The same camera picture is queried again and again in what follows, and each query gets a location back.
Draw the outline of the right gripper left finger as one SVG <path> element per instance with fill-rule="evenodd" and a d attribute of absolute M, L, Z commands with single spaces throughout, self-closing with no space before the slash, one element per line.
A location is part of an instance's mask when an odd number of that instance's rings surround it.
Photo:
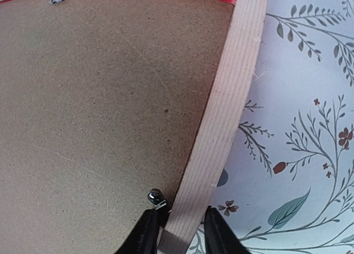
<path fill-rule="evenodd" d="M 159 215 L 154 209 L 144 211 L 115 254 L 156 254 L 159 234 Z"/>

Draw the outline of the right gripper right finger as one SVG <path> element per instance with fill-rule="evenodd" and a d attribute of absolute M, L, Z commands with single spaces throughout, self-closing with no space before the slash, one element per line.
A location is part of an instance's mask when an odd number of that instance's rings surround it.
<path fill-rule="evenodd" d="M 209 254 L 251 254 L 216 208 L 209 206 L 204 221 L 205 248 Z"/>

